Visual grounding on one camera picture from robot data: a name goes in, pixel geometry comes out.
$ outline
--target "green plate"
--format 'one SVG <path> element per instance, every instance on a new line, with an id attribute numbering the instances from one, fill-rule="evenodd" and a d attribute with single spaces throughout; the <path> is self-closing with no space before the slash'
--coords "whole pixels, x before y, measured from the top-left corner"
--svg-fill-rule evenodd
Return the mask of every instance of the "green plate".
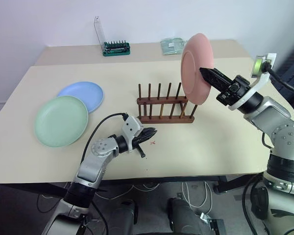
<path id="1" fill-rule="evenodd" d="M 73 96 L 60 96 L 45 104 L 35 120 L 35 134 L 44 145 L 60 147 L 75 142 L 85 131 L 88 111 Z"/>

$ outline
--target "pink plate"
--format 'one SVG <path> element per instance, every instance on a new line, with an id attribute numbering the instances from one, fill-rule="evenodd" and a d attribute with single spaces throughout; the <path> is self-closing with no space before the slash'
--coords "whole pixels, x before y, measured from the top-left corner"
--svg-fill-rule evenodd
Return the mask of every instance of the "pink plate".
<path id="1" fill-rule="evenodd" d="M 206 101 L 211 88 L 199 71 L 201 67 L 213 69 L 214 55 L 209 40 L 198 33 L 185 45 L 181 62 L 184 93 L 190 102 L 198 105 Z"/>

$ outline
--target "black cable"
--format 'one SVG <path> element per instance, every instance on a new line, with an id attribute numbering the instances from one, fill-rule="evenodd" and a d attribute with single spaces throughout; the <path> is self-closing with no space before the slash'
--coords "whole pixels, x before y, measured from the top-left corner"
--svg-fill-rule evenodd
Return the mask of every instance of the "black cable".
<path id="1" fill-rule="evenodd" d="M 242 194 L 242 207 L 243 207 L 243 213 L 244 213 L 244 216 L 245 216 L 245 218 L 246 218 L 246 220 L 247 220 L 247 223 L 248 223 L 248 225 L 249 225 L 249 227 L 250 227 L 250 230 L 252 231 L 252 233 L 253 233 L 254 235 L 257 235 L 257 232 L 256 232 L 256 230 L 255 230 L 253 224 L 251 223 L 251 220 L 250 220 L 250 218 L 249 218 L 249 216 L 248 216 L 248 214 L 247 214 L 246 204 L 245 204 L 245 199 L 246 199 L 246 192 L 247 192 L 247 189 L 248 189 L 249 185 L 253 182 L 254 179 L 256 179 L 257 177 L 259 177 L 259 176 L 262 175 L 262 174 L 263 174 L 263 173 L 261 172 L 261 173 L 255 175 L 255 176 L 253 176 L 252 178 L 250 178 L 250 180 L 247 182 L 247 184 L 246 184 L 246 186 L 245 186 L 245 188 L 244 188 L 244 190 L 243 190 L 243 194 Z"/>
<path id="2" fill-rule="evenodd" d="M 285 81 L 283 81 L 282 78 L 278 74 L 276 74 L 275 71 L 273 71 L 271 69 L 271 65 L 269 62 L 265 62 L 263 64 L 262 71 L 270 73 L 270 75 L 274 78 L 275 81 L 280 83 L 282 86 L 284 86 L 290 92 L 294 93 L 294 87 L 291 86 L 290 84 L 286 83 Z"/>
<path id="3" fill-rule="evenodd" d="M 83 152 L 83 155 L 82 155 L 82 160 L 81 160 L 80 163 L 82 163 L 82 162 L 84 161 L 84 158 L 85 158 L 85 154 L 86 154 L 86 150 L 87 150 L 87 148 L 88 148 L 88 145 L 89 145 L 90 141 L 92 140 L 92 138 L 93 138 L 95 132 L 96 132 L 96 131 L 98 130 L 98 128 L 100 127 L 100 125 L 101 125 L 104 121 L 106 121 L 108 118 L 111 118 L 111 117 L 114 117 L 114 116 L 119 116 L 119 115 L 120 115 L 120 116 L 123 116 L 123 120 L 124 120 L 124 121 L 125 121 L 125 120 L 127 119 L 127 117 L 128 117 L 128 114 L 126 114 L 126 113 L 116 113 L 116 114 L 111 114 L 111 115 L 105 117 L 103 120 L 101 120 L 101 122 L 96 126 L 96 128 L 94 129 L 94 131 L 92 132 L 92 134 L 90 135 L 90 137 L 89 137 L 89 139 L 88 139 L 88 141 L 87 141 L 87 143 L 86 143 L 86 146 L 85 146 L 85 148 L 84 148 L 84 152 Z"/>
<path id="4" fill-rule="evenodd" d="M 90 233 L 91 233 L 92 235 L 94 235 L 93 231 L 92 231 L 90 228 L 88 228 L 87 226 L 85 226 L 85 227 L 88 229 L 88 231 L 90 231 Z"/>
<path id="5" fill-rule="evenodd" d="M 109 235 L 108 223 L 107 223 L 106 219 L 104 218 L 103 214 L 100 212 L 99 208 L 95 205 L 95 203 L 93 201 L 92 201 L 92 205 L 96 209 L 96 211 L 98 212 L 99 216 L 102 218 L 102 220 L 104 222 L 104 225 L 106 227 L 106 235 Z"/>
<path id="6" fill-rule="evenodd" d="M 49 209 L 49 210 L 47 210 L 47 211 L 42 211 L 40 208 L 39 208 L 39 206 L 38 206 L 38 202 L 39 202 L 39 197 L 40 197 L 40 194 L 37 196 L 37 201 L 36 201 L 36 207 L 37 207 L 37 210 L 40 212 L 40 213 L 48 213 L 48 212 L 50 212 L 50 211 L 52 211 L 55 207 L 56 207 L 56 205 L 58 205 L 58 203 L 59 203 L 59 201 L 60 201 L 60 199 Z"/>
<path id="7" fill-rule="evenodd" d="M 267 148 L 269 148 L 269 149 L 272 149 L 272 147 L 270 146 L 270 145 L 267 145 L 266 143 L 265 143 L 265 133 L 263 132 L 263 135 L 261 136 L 261 141 L 262 141 L 262 143 L 263 143 L 263 146 L 265 146 L 265 147 L 267 147 Z"/>

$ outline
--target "plate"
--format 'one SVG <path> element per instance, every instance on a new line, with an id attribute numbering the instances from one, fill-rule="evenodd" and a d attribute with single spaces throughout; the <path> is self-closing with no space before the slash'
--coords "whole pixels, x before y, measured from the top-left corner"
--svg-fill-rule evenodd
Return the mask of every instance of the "plate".
<path id="1" fill-rule="evenodd" d="M 59 92 L 57 96 L 70 95 L 80 99 L 89 113 L 96 110 L 103 100 L 103 91 L 93 82 L 76 82 Z"/>
<path id="2" fill-rule="evenodd" d="M 84 103 L 73 96 L 60 96 L 38 111 L 35 135 L 46 146 L 65 146 L 84 133 L 87 123 L 88 112 Z"/>
<path id="3" fill-rule="evenodd" d="M 190 38 L 184 47 L 181 62 L 181 78 L 184 93 L 193 104 L 206 101 L 211 85 L 207 83 L 199 68 L 214 68 L 214 55 L 209 40 L 202 33 Z"/>

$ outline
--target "beige table top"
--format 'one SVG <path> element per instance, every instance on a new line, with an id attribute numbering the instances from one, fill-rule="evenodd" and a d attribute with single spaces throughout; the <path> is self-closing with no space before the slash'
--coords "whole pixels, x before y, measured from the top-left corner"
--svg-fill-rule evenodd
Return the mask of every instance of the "beige table top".
<path id="1" fill-rule="evenodd" d="M 252 65 L 248 57 L 215 59 L 215 67 L 230 78 L 237 74 L 249 78 Z M 98 83 L 104 90 L 102 105 L 89 115 L 86 131 L 75 143 L 60 148 L 41 145 L 33 132 L 37 111 L 63 87 L 77 81 Z M 156 96 L 159 82 L 161 95 L 166 95 L 169 82 L 172 82 L 171 92 L 176 91 L 180 82 L 179 60 L 31 67 L 0 112 L 0 183 L 71 181 L 87 139 L 98 122 L 117 112 L 137 116 L 138 84 L 142 84 L 146 96 L 151 83 L 152 95 Z M 146 157 L 142 159 L 136 151 L 119 155 L 108 165 L 104 179 L 245 174 L 265 170 L 269 150 L 261 144 L 262 133 L 245 121 L 239 111 L 230 111 L 216 101 L 218 93 L 212 88 L 207 101 L 197 108 L 194 123 L 146 125 L 158 130 L 150 141 L 141 144 Z M 292 107 L 271 84 L 260 93 L 280 102 L 294 118 Z M 186 113 L 192 108 L 189 104 Z M 164 114 L 170 109 L 171 105 L 165 106 Z M 120 117 L 111 118 L 93 140 L 120 134 L 122 124 Z"/>

